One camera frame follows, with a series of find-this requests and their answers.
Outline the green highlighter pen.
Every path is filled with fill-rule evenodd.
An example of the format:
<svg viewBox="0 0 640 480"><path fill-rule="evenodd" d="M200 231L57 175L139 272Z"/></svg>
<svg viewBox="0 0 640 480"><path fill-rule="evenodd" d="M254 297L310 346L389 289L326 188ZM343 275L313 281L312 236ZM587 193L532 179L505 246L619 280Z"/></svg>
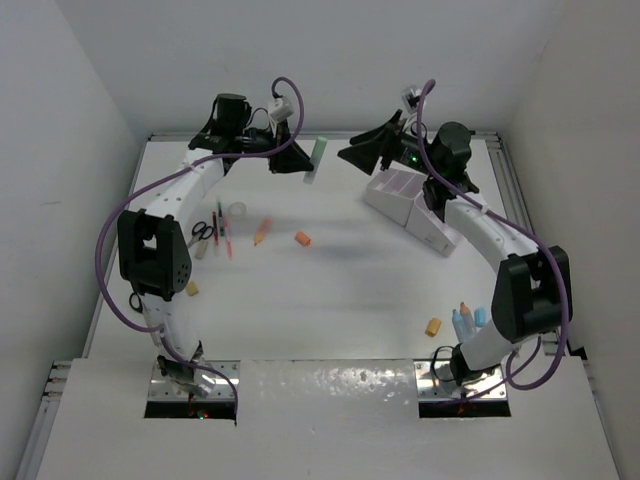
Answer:
<svg viewBox="0 0 640 480"><path fill-rule="evenodd" d="M318 136L316 138L316 141L314 143L314 146L310 155L312 170L306 172L303 177L303 182L305 184L311 185L314 182L319 169L319 165L323 158L327 143L328 143L328 139L323 136Z"/></svg>

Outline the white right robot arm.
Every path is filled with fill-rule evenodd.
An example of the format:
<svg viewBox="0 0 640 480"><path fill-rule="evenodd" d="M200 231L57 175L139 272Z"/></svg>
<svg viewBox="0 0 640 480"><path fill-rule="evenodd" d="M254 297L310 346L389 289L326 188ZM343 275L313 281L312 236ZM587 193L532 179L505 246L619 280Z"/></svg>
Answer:
<svg viewBox="0 0 640 480"><path fill-rule="evenodd" d="M449 369L457 385L478 378L521 343L572 318L569 258L560 247L546 247L533 234L489 209L466 168L472 157L470 130L447 122L433 140L404 130L396 112L382 126L350 139L339 158L366 174L397 162L425 175L427 209L459 232L496 273L488 323L459 343Z"/></svg>

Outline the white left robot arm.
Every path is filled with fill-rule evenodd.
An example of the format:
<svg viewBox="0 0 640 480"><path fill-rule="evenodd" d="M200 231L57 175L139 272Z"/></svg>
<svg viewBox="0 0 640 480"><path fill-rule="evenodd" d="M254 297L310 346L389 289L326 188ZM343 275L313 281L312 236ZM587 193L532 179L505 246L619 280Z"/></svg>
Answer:
<svg viewBox="0 0 640 480"><path fill-rule="evenodd" d="M292 102L274 95L267 108L269 125L251 126L252 108L243 95L219 94L204 127L189 142L185 174L146 207L126 210L117 220L119 268L138 296L145 323L159 349L163 376L197 395L206 395L202 344L188 316L179 312L179 293L191 272L190 246L202 234L187 224L209 190L242 154L265 153L273 173L311 172L310 157L292 140L288 118Z"/></svg>

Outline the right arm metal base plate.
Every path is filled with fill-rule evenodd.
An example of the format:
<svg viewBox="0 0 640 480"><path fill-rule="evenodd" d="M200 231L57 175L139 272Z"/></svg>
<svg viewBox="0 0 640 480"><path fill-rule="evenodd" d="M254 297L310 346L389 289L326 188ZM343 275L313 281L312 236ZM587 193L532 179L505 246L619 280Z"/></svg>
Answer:
<svg viewBox="0 0 640 480"><path fill-rule="evenodd" d="M495 367L478 378L458 386L453 380L448 360L415 360L414 374L420 402L438 403L458 399L473 401L503 400L506 387L501 367Z"/></svg>

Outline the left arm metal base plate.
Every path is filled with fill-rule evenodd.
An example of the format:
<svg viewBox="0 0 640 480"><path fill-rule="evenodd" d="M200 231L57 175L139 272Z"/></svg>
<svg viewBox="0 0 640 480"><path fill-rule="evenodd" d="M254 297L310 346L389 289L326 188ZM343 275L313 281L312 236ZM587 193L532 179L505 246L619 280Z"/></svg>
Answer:
<svg viewBox="0 0 640 480"><path fill-rule="evenodd" d="M193 378L184 373L178 376L162 374L158 363L154 364L150 376L147 400L152 402L186 402L189 395L199 402L233 402L235 394L231 385L239 389L240 366L235 361L215 362L206 360L211 369L217 369L229 378L229 382L208 370L197 369Z"/></svg>

